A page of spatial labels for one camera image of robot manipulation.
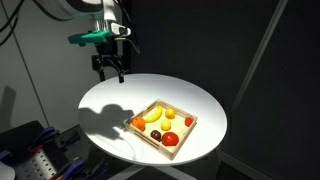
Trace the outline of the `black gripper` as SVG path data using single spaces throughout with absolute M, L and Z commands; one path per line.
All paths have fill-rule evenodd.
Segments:
M 112 66 L 118 72 L 119 83 L 124 82 L 124 70 L 121 56 L 118 54 L 118 46 L 115 41 L 96 43 L 97 55 L 92 55 L 92 68 L 98 71 L 100 82 L 105 81 L 104 66 Z

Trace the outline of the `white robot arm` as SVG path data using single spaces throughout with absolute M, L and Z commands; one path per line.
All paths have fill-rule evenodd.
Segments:
M 122 56 L 118 54 L 117 40 L 126 39 L 131 35 L 131 29 L 118 23 L 115 16 L 115 4 L 118 0 L 99 0 L 102 9 L 91 12 L 92 30 L 68 37 L 70 44 L 85 46 L 94 44 L 97 54 L 91 56 L 92 69 L 99 75 L 100 81 L 105 81 L 104 67 L 110 66 L 117 71 L 120 83 L 124 82 L 124 68 Z

